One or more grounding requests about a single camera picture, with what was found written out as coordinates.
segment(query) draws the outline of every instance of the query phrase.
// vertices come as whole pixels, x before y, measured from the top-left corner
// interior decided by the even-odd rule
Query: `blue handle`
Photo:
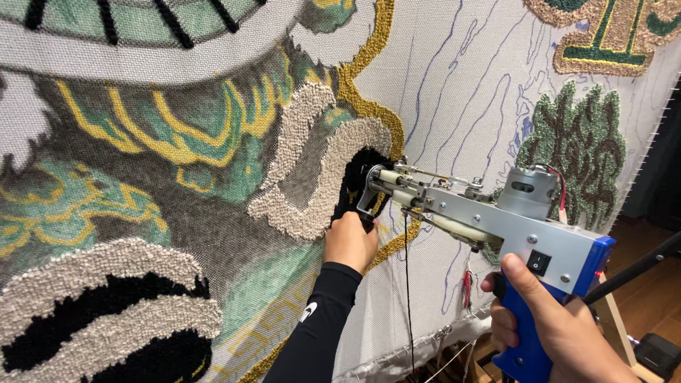
[[[535,319],[532,317],[530,308],[508,282],[506,276],[504,280],[506,295],[501,305],[511,310],[516,317],[518,323],[516,333],[520,338],[520,343],[517,347],[509,347],[505,352],[495,355],[492,362],[520,383],[546,383],[549,380],[553,362],[539,343]],[[542,284],[558,302],[564,303],[567,293],[543,282]]]

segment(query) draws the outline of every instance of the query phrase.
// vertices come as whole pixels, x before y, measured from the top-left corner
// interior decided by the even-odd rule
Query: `black stripe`
[[[10,345],[2,346],[5,371],[32,369],[52,358],[62,342],[70,341],[73,333],[87,327],[96,318],[119,314],[141,299],[156,299],[159,295],[210,298],[208,280],[204,278],[204,283],[201,283],[198,276],[192,291],[152,272],[142,278],[107,275],[106,279],[106,286],[86,288],[75,300],[67,296],[61,303],[55,301],[54,311],[47,318],[34,316],[22,335]]]
[[[118,44],[118,31],[116,31],[116,23],[114,17],[111,16],[111,5],[109,0],[97,0],[99,6],[99,17],[104,26],[104,34],[111,45]]]
[[[225,6],[222,5],[220,0],[210,0],[210,3],[213,5],[213,8],[215,8],[215,11],[217,12],[218,15],[220,15],[220,18],[222,18],[222,22],[225,23],[225,27],[227,27],[227,30],[235,33],[239,30],[239,24],[234,21],[234,19],[229,15],[229,12],[225,9]]]
[[[177,16],[172,13],[168,5],[164,3],[163,0],[154,0],[154,4],[156,4],[156,8],[159,9],[163,21],[165,21],[168,28],[170,28],[170,31],[175,35],[177,41],[182,44],[182,47],[185,49],[192,49],[194,47],[194,42],[191,41],[191,37],[182,29],[182,25],[180,25],[180,22],[177,20]]]
[[[209,339],[200,337],[193,329],[178,331],[170,338],[152,339],[148,345],[131,352],[125,362],[96,373],[91,383],[173,383],[180,378],[182,382],[196,382],[208,370],[210,356]]]
[[[36,30],[42,24],[42,16],[45,12],[45,4],[47,0],[31,0],[28,9],[26,9],[26,18],[24,19],[24,26],[31,30]]]

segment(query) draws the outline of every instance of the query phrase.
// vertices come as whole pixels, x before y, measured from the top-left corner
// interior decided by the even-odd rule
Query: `black sleeve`
[[[301,321],[264,383],[331,382],[338,341],[361,280],[361,274],[344,264],[325,262],[321,266]]]

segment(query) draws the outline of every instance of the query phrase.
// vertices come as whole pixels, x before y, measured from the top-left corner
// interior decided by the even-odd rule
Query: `gold yarn outline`
[[[405,143],[405,131],[402,128],[402,121],[400,117],[390,110],[382,106],[376,101],[370,101],[362,98],[359,90],[353,82],[354,78],[385,48],[387,39],[390,36],[390,27],[392,26],[392,13],[395,6],[395,0],[377,0],[376,1],[376,23],[374,31],[363,45],[359,53],[355,56],[353,61],[346,65],[342,64],[338,68],[338,95],[337,99],[344,99],[357,112],[358,117],[379,117],[384,126],[390,129],[392,137],[392,145],[390,147],[390,159],[397,161],[402,156],[402,148]],[[407,240],[411,241],[416,237],[416,234],[421,228],[421,222],[412,220],[411,225],[407,228]],[[405,242],[405,235],[400,234],[391,239],[376,253],[373,262],[367,267],[369,271],[372,267],[383,262],[387,257],[402,248]],[[274,360],[279,355],[279,352],[286,344],[288,337],[281,341],[267,356],[255,363],[236,383],[252,383],[255,382],[265,371],[274,363]]]

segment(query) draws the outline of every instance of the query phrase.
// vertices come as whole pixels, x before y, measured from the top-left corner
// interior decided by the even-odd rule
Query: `black yarn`
[[[180,25],[177,16],[172,13],[172,10],[170,10],[168,5],[164,3],[163,0],[154,0],[154,4],[156,5],[156,8],[159,9],[163,21],[165,21],[168,28],[170,28],[170,31],[175,35],[177,41],[182,44],[182,47],[185,49],[192,49],[194,47],[194,42],[191,41],[191,37],[182,29],[182,25]]]
[[[22,335],[11,344],[2,346],[5,371],[34,368],[56,355],[62,342],[70,341],[76,331],[100,316],[119,314],[142,299],[156,299],[159,295],[210,298],[208,280],[204,278],[204,283],[201,283],[198,276],[191,291],[152,272],[142,278],[107,275],[106,279],[106,286],[86,288],[76,299],[67,296],[63,302],[55,301],[54,311],[48,317],[34,316]]]
[[[407,316],[409,317],[409,343],[411,344],[411,373],[414,373],[414,335],[411,332],[411,303],[409,302],[409,247],[407,246],[407,216],[405,215],[405,273],[407,274]]]
[[[96,373],[90,383],[173,383],[180,378],[182,382],[196,382],[208,370],[211,354],[210,339],[200,337],[194,329],[176,331],[170,338],[151,339],[124,362]]]
[[[29,7],[26,9],[26,18],[24,18],[24,26],[26,28],[35,31],[40,27],[46,3],[47,0],[31,0]]]
[[[239,24],[237,24],[236,21],[234,21],[234,19],[229,15],[229,12],[227,12],[225,6],[222,5],[222,2],[220,0],[210,0],[210,3],[213,5],[213,8],[215,8],[217,14],[220,15],[220,18],[222,19],[222,22],[225,23],[227,30],[232,33],[236,33],[239,30]]]
[[[366,183],[366,173],[362,173],[362,166],[366,172],[368,168],[377,164],[383,164],[387,169],[392,170],[392,163],[390,160],[372,148],[364,147],[352,157],[352,160],[345,166],[345,175],[343,175],[343,182],[340,185],[338,204],[334,208],[334,214],[331,216],[331,221],[341,218],[346,211],[357,210],[357,203],[362,197],[364,184]],[[352,198],[352,203],[350,203],[348,190],[353,193],[357,192],[357,195]],[[377,198],[378,196],[370,201],[369,207],[376,203]],[[377,215],[381,214],[387,201],[388,198],[383,199]]]
[[[99,17],[101,18],[101,23],[104,26],[104,34],[106,39],[109,40],[109,44],[118,45],[118,31],[116,30],[116,22],[114,22],[114,17],[111,15],[111,5],[109,0],[97,0],[97,6],[99,6]]]

